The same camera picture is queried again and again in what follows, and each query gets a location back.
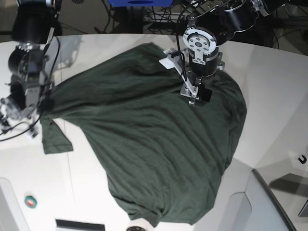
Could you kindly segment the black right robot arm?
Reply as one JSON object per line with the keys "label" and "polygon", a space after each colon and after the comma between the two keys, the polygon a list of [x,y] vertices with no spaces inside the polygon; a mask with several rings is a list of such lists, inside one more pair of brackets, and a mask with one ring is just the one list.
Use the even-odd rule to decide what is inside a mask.
{"label": "black right robot arm", "polygon": [[60,0],[19,0],[11,38],[17,42],[8,60],[12,74],[10,95],[1,98],[0,133],[15,129],[9,121],[27,124],[21,134],[37,135],[35,125],[43,114],[49,93],[54,86],[52,71],[46,70],[47,54],[55,30],[59,28]]}

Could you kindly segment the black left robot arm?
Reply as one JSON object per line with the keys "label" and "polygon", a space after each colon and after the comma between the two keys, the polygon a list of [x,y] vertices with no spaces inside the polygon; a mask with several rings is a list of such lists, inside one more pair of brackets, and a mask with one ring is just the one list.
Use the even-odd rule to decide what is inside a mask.
{"label": "black left robot arm", "polygon": [[223,70],[220,45],[235,34],[251,29],[260,16],[277,13],[278,8],[295,4],[290,0],[193,0],[176,22],[176,48],[165,50],[160,60],[174,68],[183,80],[180,94],[190,105],[208,103],[210,79]]}

